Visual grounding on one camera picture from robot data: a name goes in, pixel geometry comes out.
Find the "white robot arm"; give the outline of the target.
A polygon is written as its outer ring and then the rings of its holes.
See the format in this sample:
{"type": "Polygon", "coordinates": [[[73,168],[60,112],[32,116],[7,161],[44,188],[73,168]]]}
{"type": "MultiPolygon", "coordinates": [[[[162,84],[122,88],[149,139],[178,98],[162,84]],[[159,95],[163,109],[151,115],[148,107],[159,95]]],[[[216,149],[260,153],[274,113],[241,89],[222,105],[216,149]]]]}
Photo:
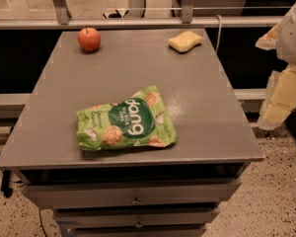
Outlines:
{"type": "Polygon", "coordinates": [[[296,3],[280,23],[258,39],[256,47],[275,49],[276,56],[287,63],[282,72],[271,72],[259,110],[258,127],[274,130],[296,110],[296,3]]]}

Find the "white yellow gripper body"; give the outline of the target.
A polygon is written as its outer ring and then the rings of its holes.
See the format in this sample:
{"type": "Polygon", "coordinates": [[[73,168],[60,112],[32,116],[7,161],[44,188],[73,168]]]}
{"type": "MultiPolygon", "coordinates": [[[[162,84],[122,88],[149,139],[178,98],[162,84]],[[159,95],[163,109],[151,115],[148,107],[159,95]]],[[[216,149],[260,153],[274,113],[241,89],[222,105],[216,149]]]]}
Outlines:
{"type": "Polygon", "coordinates": [[[296,109],[296,64],[272,71],[266,85],[266,98],[259,110],[258,127],[274,130],[296,109]]]}

